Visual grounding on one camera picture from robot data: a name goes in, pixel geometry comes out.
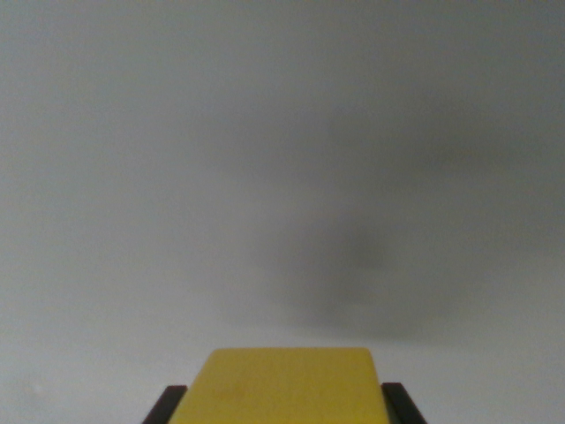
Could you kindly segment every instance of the yellow surface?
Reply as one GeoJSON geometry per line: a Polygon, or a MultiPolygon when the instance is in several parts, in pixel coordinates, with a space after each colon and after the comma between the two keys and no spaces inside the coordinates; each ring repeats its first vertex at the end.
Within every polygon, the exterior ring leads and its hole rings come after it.
{"type": "Polygon", "coordinates": [[[169,424],[388,424],[361,348],[214,351],[169,424]]]}

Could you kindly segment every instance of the yellow block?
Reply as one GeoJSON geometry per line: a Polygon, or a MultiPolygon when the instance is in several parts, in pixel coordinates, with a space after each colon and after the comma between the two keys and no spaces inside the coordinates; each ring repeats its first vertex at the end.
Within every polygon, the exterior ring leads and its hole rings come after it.
{"type": "Polygon", "coordinates": [[[169,424],[388,424],[363,348],[212,352],[169,424]]]}

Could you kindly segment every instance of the yellow plastic part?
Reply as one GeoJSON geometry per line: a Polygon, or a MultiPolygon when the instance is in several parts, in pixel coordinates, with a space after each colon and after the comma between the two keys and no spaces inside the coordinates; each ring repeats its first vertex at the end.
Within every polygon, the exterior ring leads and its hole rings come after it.
{"type": "Polygon", "coordinates": [[[169,424],[388,424],[364,348],[214,351],[169,424]]]}

